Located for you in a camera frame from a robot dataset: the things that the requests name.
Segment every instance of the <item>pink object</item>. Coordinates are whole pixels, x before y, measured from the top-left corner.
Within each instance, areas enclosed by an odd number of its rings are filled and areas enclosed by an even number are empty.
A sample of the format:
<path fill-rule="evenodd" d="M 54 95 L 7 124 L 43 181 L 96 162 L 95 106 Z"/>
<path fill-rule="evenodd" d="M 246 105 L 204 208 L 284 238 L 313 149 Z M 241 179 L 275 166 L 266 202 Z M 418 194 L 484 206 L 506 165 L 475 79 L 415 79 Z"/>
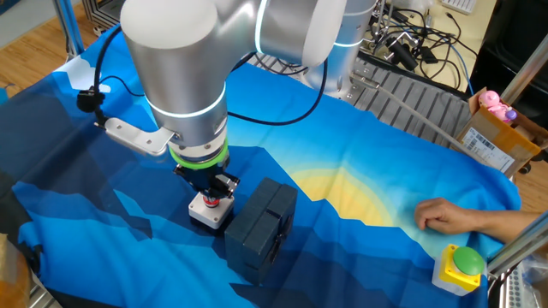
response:
<path fill-rule="evenodd" d="M 517 116 L 511 107 L 501 103 L 500 97 L 494 91 L 487 91 L 479 95 L 479 104 L 504 122 L 512 121 Z"/>

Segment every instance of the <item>black connector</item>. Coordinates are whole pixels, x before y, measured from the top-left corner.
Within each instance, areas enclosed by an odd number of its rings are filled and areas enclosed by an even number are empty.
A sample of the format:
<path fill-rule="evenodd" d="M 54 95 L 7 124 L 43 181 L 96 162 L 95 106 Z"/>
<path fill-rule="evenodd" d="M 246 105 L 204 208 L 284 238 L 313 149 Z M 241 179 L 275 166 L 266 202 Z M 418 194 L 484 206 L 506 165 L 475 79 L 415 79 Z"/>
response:
<path fill-rule="evenodd" d="M 76 99 L 76 105 L 78 106 L 78 109 L 86 112 L 86 113 L 95 113 L 95 116 L 97 117 L 97 125 L 101 128 L 104 128 L 104 124 L 108 120 L 106 116 L 104 116 L 103 111 L 101 110 L 101 105 L 104 101 L 104 94 L 101 92 L 95 92 L 93 90 L 93 87 L 91 87 L 89 90 L 82 90 L 78 93 L 78 97 Z"/>
<path fill-rule="evenodd" d="M 103 101 L 104 94 L 101 92 L 95 92 L 93 87 L 91 87 L 89 90 L 82 90 L 78 93 L 76 104 L 78 105 L 79 110 L 86 113 L 92 113 L 103 104 Z"/>
<path fill-rule="evenodd" d="M 429 47 L 425 47 L 425 46 L 420 47 L 420 55 L 422 56 L 422 59 L 427 64 L 435 64 L 439 62 Z"/>

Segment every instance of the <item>person's hand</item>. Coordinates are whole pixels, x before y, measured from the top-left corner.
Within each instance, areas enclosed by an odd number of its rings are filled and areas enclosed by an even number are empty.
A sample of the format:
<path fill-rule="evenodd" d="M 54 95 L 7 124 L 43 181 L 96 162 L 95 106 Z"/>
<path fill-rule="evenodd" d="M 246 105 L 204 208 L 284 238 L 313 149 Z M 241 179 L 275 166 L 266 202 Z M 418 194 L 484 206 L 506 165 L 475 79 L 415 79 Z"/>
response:
<path fill-rule="evenodd" d="M 476 210 L 466 210 L 444 198 L 420 202 L 414 211 L 419 229 L 432 228 L 443 234 L 462 234 L 474 231 L 478 217 Z"/>

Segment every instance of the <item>small white block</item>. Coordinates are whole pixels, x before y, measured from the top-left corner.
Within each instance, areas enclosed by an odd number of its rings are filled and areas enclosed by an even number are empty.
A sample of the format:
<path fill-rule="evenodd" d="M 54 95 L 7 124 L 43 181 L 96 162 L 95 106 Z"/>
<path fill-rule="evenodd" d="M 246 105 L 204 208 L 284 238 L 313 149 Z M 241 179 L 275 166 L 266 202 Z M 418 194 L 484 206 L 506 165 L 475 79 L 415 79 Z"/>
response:
<path fill-rule="evenodd" d="M 188 214 L 207 227 L 219 229 L 232 210 L 234 197 L 222 198 L 219 205 L 214 208 L 207 207 L 204 202 L 204 195 L 198 193 L 192 202 L 188 205 Z"/>

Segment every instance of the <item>black box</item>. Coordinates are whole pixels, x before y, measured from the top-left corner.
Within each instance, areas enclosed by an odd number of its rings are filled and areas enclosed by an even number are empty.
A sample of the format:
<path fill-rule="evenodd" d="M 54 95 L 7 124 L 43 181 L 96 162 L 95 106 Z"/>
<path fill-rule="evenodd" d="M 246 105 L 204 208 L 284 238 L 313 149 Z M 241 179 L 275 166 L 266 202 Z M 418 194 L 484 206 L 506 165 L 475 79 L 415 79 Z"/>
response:
<path fill-rule="evenodd" d="M 229 267 L 252 284 L 266 277 L 293 227 L 297 190 L 264 178 L 224 232 Z"/>

